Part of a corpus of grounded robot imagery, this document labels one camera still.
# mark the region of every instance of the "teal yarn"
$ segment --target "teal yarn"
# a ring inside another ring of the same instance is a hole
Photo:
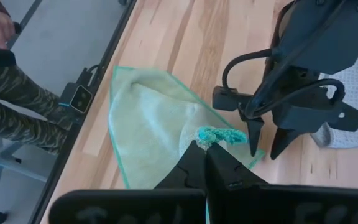
[[[212,143],[226,141],[230,145],[247,143],[247,135],[240,130],[226,128],[200,127],[198,130],[198,144],[210,147]]]

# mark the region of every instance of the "green towel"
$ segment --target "green towel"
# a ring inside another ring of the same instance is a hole
[[[226,150],[249,169],[264,155],[251,157],[244,135],[167,72],[115,67],[110,91],[110,136],[128,189],[154,188],[195,139],[228,141]]]

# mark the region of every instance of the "teal towel edge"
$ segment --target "teal towel edge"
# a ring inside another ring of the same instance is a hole
[[[112,90],[112,86],[111,86],[111,83],[112,81],[114,81],[114,78],[116,77],[114,74],[116,73],[117,69],[124,69],[124,70],[133,70],[133,69],[136,69],[134,67],[125,67],[125,66],[119,66],[119,65],[115,65],[114,68],[113,68],[113,71],[112,71],[112,79],[111,79],[111,82],[110,82],[110,95],[111,95],[111,90]],[[171,77],[175,82],[177,82],[180,86],[182,86],[184,89],[188,90],[195,99],[197,99],[203,106],[205,106],[207,109],[210,110],[210,112],[212,112],[215,116],[217,116],[224,124],[226,124],[227,126],[229,126],[230,128],[234,129],[234,126],[231,125],[230,123],[228,123],[218,112],[216,112],[214,109],[212,109],[212,107],[210,105],[208,105],[207,103],[205,103],[204,100],[202,100],[197,94],[195,94],[192,90],[190,90],[185,84],[183,84],[179,79],[177,79],[176,77],[174,77],[172,74],[168,73],[167,74],[169,75],[169,77]],[[109,107],[109,121],[110,121],[110,109],[111,109],[111,105]],[[116,140],[114,139],[114,136],[109,128],[109,133],[110,133],[110,138],[111,138],[111,142],[112,142],[112,148],[114,150],[114,154],[116,156],[116,159],[117,159],[117,163],[118,163],[118,167],[121,171],[121,174],[122,174],[122,179],[124,181],[124,185],[125,185],[125,188],[126,189],[130,189],[130,186],[129,186],[129,182],[128,182],[128,179],[127,179],[127,175],[125,173],[125,168],[121,162],[121,156],[120,154],[118,153],[118,150],[117,150],[117,144],[116,144]],[[260,150],[258,149],[255,153],[255,156],[254,156],[254,159],[252,160],[252,162],[246,166],[248,169],[252,169],[254,168],[254,166],[256,165],[256,163],[258,163],[262,158],[263,156],[265,155],[265,152],[263,150]]]

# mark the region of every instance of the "person's leg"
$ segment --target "person's leg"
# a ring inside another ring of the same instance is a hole
[[[63,129],[71,127],[59,97],[34,83],[18,66],[0,68],[0,99],[35,111]]]
[[[0,137],[23,144],[31,144],[57,153],[67,131],[59,126],[20,114],[0,104]]]

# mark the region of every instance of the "gray floor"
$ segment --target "gray floor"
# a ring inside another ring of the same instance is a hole
[[[2,3],[13,20],[20,22],[32,1]],[[123,11],[117,0],[43,0],[12,48],[18,65],[40,86],[60,95],[67,82],[76,81],[83,67],[100,62]],[[13,108],[40,118],[23,108]],[[55,160],[31,146],[23,146],[16,156],[45,169]],[[6,223],[27,223],[43,186],[38,180],[5,170],[0,211],[9,212]]]

